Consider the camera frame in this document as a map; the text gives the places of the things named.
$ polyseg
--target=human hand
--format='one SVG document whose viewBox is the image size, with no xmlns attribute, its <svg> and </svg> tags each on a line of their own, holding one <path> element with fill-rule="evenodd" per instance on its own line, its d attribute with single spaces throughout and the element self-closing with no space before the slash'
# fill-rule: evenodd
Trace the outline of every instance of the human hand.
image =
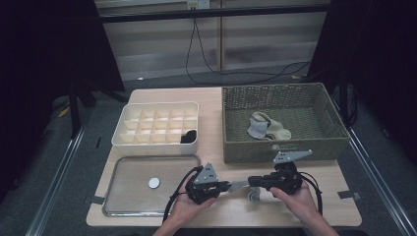
<svg viewBox="0 0 417 236">
<path fill-rule="evenodd" d="M 287 195 L 275 187 L 270 188 L 269 191 L 285 202 L 286 207 L 300 219 L 305 227 L 312 231 L 313 235 L 338 235 L 316 209 L 309 185 L 305 181 L 294 195 Z"/>
<path fill-rule="evenodd" d="M 189 176 L 187 180 L 184 181 L 183 186 L 181 186 L 179 190 L 180 195 L 177 197 L 171 214 L 169 215 L 169 218 L 175 219 L 180 223 L 181 227 L 190 223 L 201 211 L 209 208 L 216 201 L 216 198 L 211 198 L 202 204 L 197 205 L 188 198 L 185 186 L 188 181 L 190 181 L 190 178 L 191 177 Z"/>
<path fill-rule="evenodd" d="M 269 190 L 274 196 L 285 202 L 286 207 L 297 216 L 302 222 L 308 215 L 314 213 L 316 205 L 310 193 L 309 185 L 303 181 L 300 190 L 294 195 L 287 195 L 282 190 L 272 187 Z"/>
<path fill-rule="evenodd" d="M 204 203 L 197 205 L 190 198 L 185 190 L 185 186 L 191 177 L 188 177 L 184 184 L 181 186 L 179 193 L 168 218 L 162 223 L 162 225 L 156 230 L 153 236 L 170 236 L 190 223 L 200 212 L 209 208 L 216 198 L 211 198 Z"/>
</svg>

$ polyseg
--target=metal tray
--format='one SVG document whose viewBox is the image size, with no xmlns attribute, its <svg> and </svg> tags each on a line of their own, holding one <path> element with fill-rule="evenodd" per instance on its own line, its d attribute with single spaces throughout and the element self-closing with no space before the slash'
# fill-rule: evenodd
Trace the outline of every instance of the metal tray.
<svg viewBox="0 0 417 236">
<path fill-rule="evenodd" d="M 129 156 L 120 158 L 113 171 L 102 211 L 106 216 L 162 217 L 169 197 L 192 168 L 196 155 Z M 157 187 L 150 179 L 157 178 Z"/>
</svg>

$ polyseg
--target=wicker basket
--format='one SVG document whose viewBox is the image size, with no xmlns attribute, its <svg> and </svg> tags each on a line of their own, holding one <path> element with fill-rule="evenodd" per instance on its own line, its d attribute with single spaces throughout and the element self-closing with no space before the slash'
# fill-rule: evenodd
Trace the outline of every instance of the wicker basket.
<svg viewBox="0 0 417 236">
<path fill-rule="evenodd" d="M 308 150 L 308 160 L 337 159 L 349 143 L 328 93 L 320 83 L 222 88 L 224 162 L 273 161 L 279 151 Z M 259 141 L 247 130 L 262 111 L 291 132 L 291 140 Z"/>
</svg>

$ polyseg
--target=cable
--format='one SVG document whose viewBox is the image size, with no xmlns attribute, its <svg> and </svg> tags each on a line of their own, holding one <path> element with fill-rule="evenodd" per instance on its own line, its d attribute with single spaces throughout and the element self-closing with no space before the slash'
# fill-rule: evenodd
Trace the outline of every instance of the cable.
<svg viewBox="0 0 417 236">
<path fill-rule="evenodd" d="M 351 127 L 358 118 L 358 97 L 354 91 L 352 100 L 350 101 L 350 115 L 348 116 L 347 126 Z"/>
<path fill-rule="evenodd" d="M 180 184 L 178 185 L 177 189 L 175 190 L 174 194 L 172 194 L 172 196 L 169 198 L 168 204 L 166 205 L 165 208 L 165 212 L 163 213 L 163 219 L 162 219 L 162 223 L 166 220 L 166 218 L 168 218 L 168 213 L 169 210 L 171 209 L 172 204 L 174 203 L 175 199 L 184 193 L 179 193 L 181 187 L 183 186 L 184 182 L 187 180 L 188 176 L 193 173 L 194 171 L 199 171 L 200 169 L 202 169 L 202 166 L 199 167 L 194 167 L 193 169 L 191 169 L 190 171 L 188 171 L 188 173 L 184 176 L 184 178 L 181 180 Z"/>
<path fill-rule="evenodd" d="M 316 179 L 311 174 L 308 174 L 308 173 L 305 173 L 305 172 L 299 172 L 299 173 L 301 174 L 301 177 L 305 181 L 307 181 L 314 188 L 314 190 L 316 192 L 316 197 L 317 197 L 317 209 L 318 209 L 319 213 L 321 215 L 323 215 L 322 191 L 320 191 L 320 189 L 319 189 L 319 184 L 317 183 Z M 310 178 L 313 179 L 314 182 L 312 180 L 310 180 L 309 178 L 307 178 L 306 176 L 304 176 L 303 174 L 308 175 Z"/>
<path fill-rule="evenodd" d="M 218 83 L 198 82 L 198 81 L 196 81 L 196 80 L 195 80 L 195 79 L 194 79 L 194 78 L 190 75 L 190 73 L 189 73 L 189 71 L 188 71 L 188 62 L 189 62 L 189 59 L 190 59 L 190 51 L 191 51 L 191 47 L 192 47 L 192 45 L 193 45 L 193 38 L 194 38 L 194 34 L 195 34 L 196 30 L 197 30 L 197 35 L 198 35 L 199 42 L 200 42 L 200 49 L 201 49 L 201 51 L 202 51 L 202 55 L 203 55 L 204 61 L 205 61 L 205 63 L 206 63 L 206 66 L 207 66 L 207 67 L 208 67 L 208 68 L 209 68 L 209 69 L 210 69 L 213 73 L 218 74 L 218 75 L 221 75 L 221 76 L 237 75 L 237 74 L 255 74 L 255 75 L 268 75 L 268 76 L 272 76 L 272 77 L 270 77 L 270 78 L 266 78 L 266 79 L 259 80 L 259 81 L 254 81 L 254 82 L 249 82 L 249 83 L 242 83 L 242 84 L 239 84 L 239 83 L 231 83 L 231 84 L 228 84 L 228 85 L 234 85 L 234 86 L 237 86 L 237 85 L 250 85 L 250 84 L 256 84 L 256 83 L 267 82 L 267 81 L 272 80 L 272 79 L 275 79 L 275 78 L 277 78 L 277 77 L 279 77 L 279 76 L 291 75 L 291 74 L 294 74 L 294 73 L 296 73 L 296 72 L 299 72 L 299 71 L 301 71 L 304 67 L 306 67 L 308 64 L 310 64 L 310 63 L 311 63 L 311 60 L 310 60 L 310 61 L 307 61 L 307 62 L 295 62 L 295 63 L 291 63 L 291 64 L 286 65 L 286 66 L 282 69 L 282 71 L 281 71 L 280 73 L 278 73 L 278 74 L 275 74 L 275 73 L 264 73 L 264 72 L 230 72 L 230 73 L 221 73 L 221 72 L 217 72 L 217 71 L 213 70 L 213 69 L 209 66 L 209 63 L 208 63 L 208 61 L 207 61 L 207 59 L 206 59 L 206 55 L 205 55 L 205 53 L 204 53 L 204 48 L 203 48 L 202 39 L 201 39 L 201 37 L 200 37 L 199 27 L 198 27 L 198 25 L 197 25 L 197 21 L 196 21 L 196 19 L 194 19 L 193 32 L 192 32 L 192 34 L 191 34 L 190 46 L 189 46 L 189 48 L 188 48 L 188 52 L 187 52 L 187 62 L 186 62 L 185 69 L 186 69 L 187 75 L 188 75 L 188 77 L 190 78 L 190 80 L 191 80 L 191 81 L 193 81 L 193 82 L 194 82 L 194 83 L 196 83 L 196 84 L 201 84 L 201 85 L 217 85 L 217 84 L 218 84 Z M 301 68 L 299 68 L 298 70 L 296 70 L 296 71 L 293 71 L 293 72 L 290 72 L 290 73 L 284 73 L 284 71 L 285 71 L 285 70 L 286 70 L 289 66 L 292 66 L 292 65 L 295 65 L 295 64 L 304 64 L 304 65 L 303 65 Z"/>
<path fill-rule="evenodd" d="M 58 110 L 61 107 L 65 107 L 66 105 L 68 105 L 70 103 L 70 98 L 66 98 L 64 101 L 62 101 L 61 103 L 55 105 L 52 107 L 53 111 Z"/>
</svg>

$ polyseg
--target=white plastic container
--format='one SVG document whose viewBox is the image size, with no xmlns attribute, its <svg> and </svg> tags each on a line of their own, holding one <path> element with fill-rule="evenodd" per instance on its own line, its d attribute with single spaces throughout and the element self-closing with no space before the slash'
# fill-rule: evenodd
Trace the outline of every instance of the white plastic container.
<svg viewBox="0 0 417 236">
<path fill-rule="evenodd" d="M 125 156 L 195 154 L 198 116 L 196 102 L 127 104 L 111 143 Z M 193 138 L 181 143 L 187 134 Z"/>
</svg>

